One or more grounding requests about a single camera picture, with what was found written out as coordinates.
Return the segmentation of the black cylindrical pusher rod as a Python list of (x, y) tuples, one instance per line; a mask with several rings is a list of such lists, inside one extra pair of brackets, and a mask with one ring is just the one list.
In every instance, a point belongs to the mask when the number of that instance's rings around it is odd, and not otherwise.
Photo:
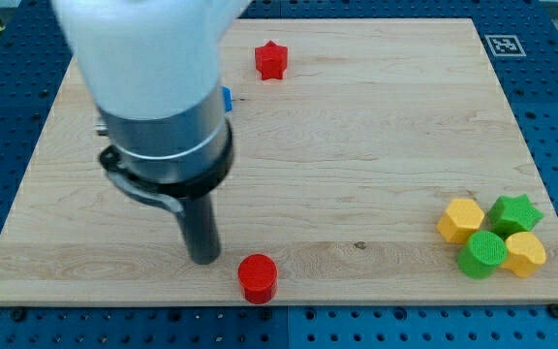
[(191, 260), (209, 265), (220, 255), (220, 239), (209, 194), (195, 199), (179, 199), (177, 222)]

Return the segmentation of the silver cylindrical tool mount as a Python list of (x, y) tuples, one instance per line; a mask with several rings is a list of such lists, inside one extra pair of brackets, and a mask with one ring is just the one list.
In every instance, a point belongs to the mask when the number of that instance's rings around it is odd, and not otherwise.
[(233, 132), (221, 85), (190, 109), (155, 119), (100, 111), (110, 146), (99, 162), (125, 195), (179, 212), (179, 199), (209, 194), (229, 173)]

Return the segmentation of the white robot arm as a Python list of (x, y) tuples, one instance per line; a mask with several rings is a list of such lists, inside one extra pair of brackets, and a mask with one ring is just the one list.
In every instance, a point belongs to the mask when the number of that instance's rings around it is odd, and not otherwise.
[(58, 0), (100, 114), (100, 162), (130, 198), (171, 212), (191, 260), (220, 254), (211, 191), (233, 163), (220, 42), (248, 0)]

